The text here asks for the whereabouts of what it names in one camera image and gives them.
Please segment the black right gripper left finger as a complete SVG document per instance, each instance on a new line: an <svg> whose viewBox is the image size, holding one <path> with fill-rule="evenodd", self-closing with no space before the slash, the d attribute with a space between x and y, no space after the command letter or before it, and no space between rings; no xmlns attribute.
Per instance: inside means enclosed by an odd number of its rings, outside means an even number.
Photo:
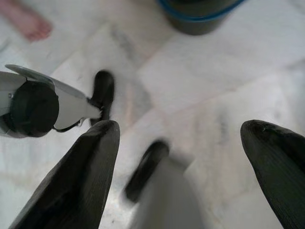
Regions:
<svg viewBox="0 0 305 229"><path fill-rule="evenodd" d="M41 181L10 229L98 229L119 143L116 121L93 125Z"/></svg>

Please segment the silver robot right leg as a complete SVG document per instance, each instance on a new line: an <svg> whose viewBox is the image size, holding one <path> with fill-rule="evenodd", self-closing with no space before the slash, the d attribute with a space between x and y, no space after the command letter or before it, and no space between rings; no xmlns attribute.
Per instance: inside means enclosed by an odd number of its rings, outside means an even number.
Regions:
<svg viewBox="0 0 305 229"><path fill-rule="evenodd" d="M205 229L200 205L179 160L161 160L140 195L130 229Z"/></svg>

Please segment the dark blue-rimmed rubbish bin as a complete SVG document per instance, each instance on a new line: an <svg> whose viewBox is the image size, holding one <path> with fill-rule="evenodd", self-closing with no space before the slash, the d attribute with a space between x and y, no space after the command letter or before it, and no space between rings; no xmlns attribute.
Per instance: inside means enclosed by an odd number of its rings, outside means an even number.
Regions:
<svg viewBox="0 0 305 229"><path fill-rule="evenodd" d="M179 32L198 36L213 32L247 0L156 0Z"/></svg>

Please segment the bare person foot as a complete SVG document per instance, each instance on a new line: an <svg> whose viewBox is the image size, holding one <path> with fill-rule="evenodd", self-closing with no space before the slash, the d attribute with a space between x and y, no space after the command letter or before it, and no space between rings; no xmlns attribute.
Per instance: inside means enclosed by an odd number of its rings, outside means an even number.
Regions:
<svg viewBox="0 0 305 229"><path fill-rule="evenodd" d="M52 32L49 21L20 0L0 0L0 15L30 42L44 40Z"/></svg>

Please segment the silver robot leg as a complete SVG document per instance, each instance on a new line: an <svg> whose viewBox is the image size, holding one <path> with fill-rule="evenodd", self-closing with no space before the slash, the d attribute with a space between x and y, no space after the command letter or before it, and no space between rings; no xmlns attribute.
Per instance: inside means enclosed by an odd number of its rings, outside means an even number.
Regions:
<svg viewBox="0 0 305 229"><path fill-rule="evenodd" d="M205 229L200 205L179 160L161 160L140 195L130 229Z"/></svg>
<svg viewBox="0 0 305 229"><path fill-rule="evenodd" d="M84 93L52 77L15 65L0 71L0 136L42 137L68 131L101 109Z"/></svg>

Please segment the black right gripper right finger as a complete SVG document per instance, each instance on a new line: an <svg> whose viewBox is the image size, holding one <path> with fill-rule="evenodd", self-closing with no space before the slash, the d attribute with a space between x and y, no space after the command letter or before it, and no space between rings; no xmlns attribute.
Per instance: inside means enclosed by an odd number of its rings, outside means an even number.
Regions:
<svg viewBox="0 0 305 229"><path fill-rule="evenodd" d="M262 120L241 125L243 149L284 229L305 229L305 136Z"/></svg>

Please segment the silver robot left leg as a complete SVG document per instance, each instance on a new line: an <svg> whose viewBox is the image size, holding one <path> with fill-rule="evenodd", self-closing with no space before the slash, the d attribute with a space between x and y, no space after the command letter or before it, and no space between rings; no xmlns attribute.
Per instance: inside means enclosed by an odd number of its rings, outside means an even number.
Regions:
<svg viewBox="0 0 305 229"><path fill-rule="evenodd" d="M0 71L0 136L42 137L68 131L101 109L84 93L52 77L15 65Z"/></svg>

